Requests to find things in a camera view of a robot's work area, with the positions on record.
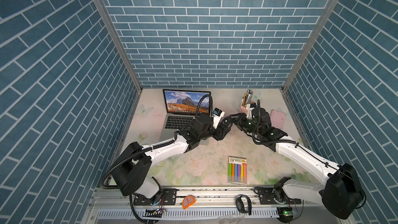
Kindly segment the silver laptop with mountain wallpaper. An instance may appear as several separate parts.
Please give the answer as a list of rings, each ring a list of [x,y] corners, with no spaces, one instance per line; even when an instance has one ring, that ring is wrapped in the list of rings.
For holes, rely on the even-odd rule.
[[[200,99],[209,91],[164,89],[166,117],[160,141],[172,138],[173,133],[186,126],[195,117]]]

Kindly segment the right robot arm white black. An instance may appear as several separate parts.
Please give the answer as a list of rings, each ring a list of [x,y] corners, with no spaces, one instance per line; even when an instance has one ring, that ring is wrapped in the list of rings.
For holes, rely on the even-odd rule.
[[[309,201],[324,206],[339,219],[347,219],[354,210],[364,207],[366,192],[353,166],[330,161],[272,126],[269,113],[261,108],[259,102],[254,104],[249,113],[250,117],[245,113],[230,115],[222,123],[235,125],[256,145],[287,157],[318,181],[306,183],[290,176],[283,177],[274,184],[276,202],[287,203],[292,199]]]

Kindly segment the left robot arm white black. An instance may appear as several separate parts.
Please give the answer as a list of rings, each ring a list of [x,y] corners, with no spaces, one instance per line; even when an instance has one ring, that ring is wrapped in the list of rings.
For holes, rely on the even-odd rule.
[[[198,147],[200,141],[214,138],[220,141],[231,131],[233,118],[212,107],[211,95],[208,113],[196,112],[193,119],[178,128],[170,139],[147,146],[133,142],[121,153],[101,179],[103,189],[118,188],[123,196],[141,195],[151,201],[162,196],[163,189],[148,172],[155,164],[170,157],[181,155]]]

